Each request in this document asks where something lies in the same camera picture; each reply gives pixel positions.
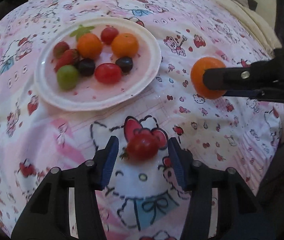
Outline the green fruit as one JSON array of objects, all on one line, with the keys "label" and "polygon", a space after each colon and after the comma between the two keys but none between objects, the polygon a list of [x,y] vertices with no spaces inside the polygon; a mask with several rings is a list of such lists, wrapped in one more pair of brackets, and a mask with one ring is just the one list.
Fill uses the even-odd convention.
[{"label": "green fruit", "polygon": [[79,80],[79,72],[72,65],[65,65],[57,71],[57,82],[61,89],[74,89]]}]

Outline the red cherry tomato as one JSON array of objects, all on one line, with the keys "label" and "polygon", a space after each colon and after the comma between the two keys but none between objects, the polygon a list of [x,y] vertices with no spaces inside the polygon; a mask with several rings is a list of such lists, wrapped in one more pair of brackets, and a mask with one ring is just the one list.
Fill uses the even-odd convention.
[{"label": "red cherry tomato", "polygon": [[147,161],[153,158],[159,151],[159,143],[151,134],[134,135],[124,147],[121,159],[133,162]]},{"label": "red cherry tomato", "polygon": [[104,44],[110,45],[118,34],[118,29],[114,27],[106,27],[101,32],[100,38]]},{"label": "red cherry tomato", "polygon": [[103,63],[96,68],[94,76],[98,82],[105,85],[112,85],[121,80],[122,71],[114,63]]}]

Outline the small red strawberry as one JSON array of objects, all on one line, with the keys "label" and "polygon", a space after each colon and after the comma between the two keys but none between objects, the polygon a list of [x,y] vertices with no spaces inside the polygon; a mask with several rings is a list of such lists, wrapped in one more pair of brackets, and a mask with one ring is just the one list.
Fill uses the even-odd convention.
[{"label": "small red strawberry", "polygon": [[70,46],[68,45],[67,42],[65,41],[60,41],[58,42],[54,48],[53,48],[53,56],[56,59],[59,59],[60,57],[62,57],[62,54],[68,50],[70,48]]}]

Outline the large red strawberry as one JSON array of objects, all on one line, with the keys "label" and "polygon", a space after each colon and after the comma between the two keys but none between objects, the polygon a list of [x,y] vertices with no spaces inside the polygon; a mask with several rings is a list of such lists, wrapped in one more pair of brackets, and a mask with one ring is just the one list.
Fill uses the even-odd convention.
[{"label": "large red strawberry", "polygon": [[57,72],[61,67],[66,65],[75,66],[79,62],[79,53],[76,49],[66,50],[62,56],[58,59],[54,71]]}]

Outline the Hello Kitty bedsheet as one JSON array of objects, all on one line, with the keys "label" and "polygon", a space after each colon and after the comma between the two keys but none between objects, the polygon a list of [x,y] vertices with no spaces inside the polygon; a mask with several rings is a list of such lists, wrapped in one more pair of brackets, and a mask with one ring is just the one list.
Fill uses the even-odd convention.
[{"label": "Hello Kitty bedsheet", "polygon": [[[141,24],[158,41],[162,62],[138,96],[94,112],[65,112],[42,100],[34,83],[39,55],[67,27],[95,17]],[[7,236],[51,167],[74,168],[136,131],[162,145],[176,137],[212,168],[234,167],[252,192],[280,142],[282,105],[244,98],[209,100],[190,81],[210,56],[246,67],[271,57],[215,0],[30,0],[0,21],[0,229]]]}]

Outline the dark grape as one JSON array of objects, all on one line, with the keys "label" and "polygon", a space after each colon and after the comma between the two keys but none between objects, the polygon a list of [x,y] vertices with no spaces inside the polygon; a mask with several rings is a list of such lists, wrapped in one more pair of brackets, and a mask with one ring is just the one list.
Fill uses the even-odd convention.
[{"label": "dark grape", "polygon": [[91,59],[82,59],[76,65],[81,76],[90,77],[95,71],[95,62]]},{"label": "dark grape", "polygon": [[133,68],[133,60],[130,57],[121,57],[115,62],[121,68],[123,73],[129,73]]}]

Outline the orange tangerine bottom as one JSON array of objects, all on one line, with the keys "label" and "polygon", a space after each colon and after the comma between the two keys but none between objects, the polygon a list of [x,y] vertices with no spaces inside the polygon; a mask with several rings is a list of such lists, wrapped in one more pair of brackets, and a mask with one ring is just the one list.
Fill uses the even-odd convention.
[{"label": "orange tangerine bottom", "polygon": [[134,57],[138,52],[139,42],[134,35],[121,33],[112,41],[111,49],[116,57]]}]

